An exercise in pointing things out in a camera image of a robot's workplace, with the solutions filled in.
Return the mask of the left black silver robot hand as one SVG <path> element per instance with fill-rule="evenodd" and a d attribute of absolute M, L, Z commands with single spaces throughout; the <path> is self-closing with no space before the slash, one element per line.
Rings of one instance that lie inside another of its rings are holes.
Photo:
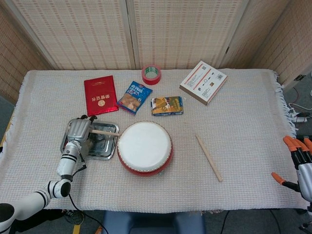
<path fill-rule="evenodd" d="M 82 115 L 74 119 L 70 125 L 67 132 L 68 141 L 77 141 L 79 143 L 84 143 L 88 139 L 88 135 L 91 129 L 91 124 L 97 119 L 97 116 L 91 116 L 88 118 L 87 115 Z"/>

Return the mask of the right orange-tipped silver robot hand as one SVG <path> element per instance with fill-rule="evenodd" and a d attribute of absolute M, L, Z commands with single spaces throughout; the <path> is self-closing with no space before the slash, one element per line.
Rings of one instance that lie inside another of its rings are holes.
<path fill-rule="evenodd" d="M 271 176 L 280 185 L 301 193 L 301 196 L 312 202 L 312 141 L 304 138 L 303 142 L 290 136 L 283 137 L 296 169 L 297 184 L 286 181 L 277 173 L 272 172 Z"/>

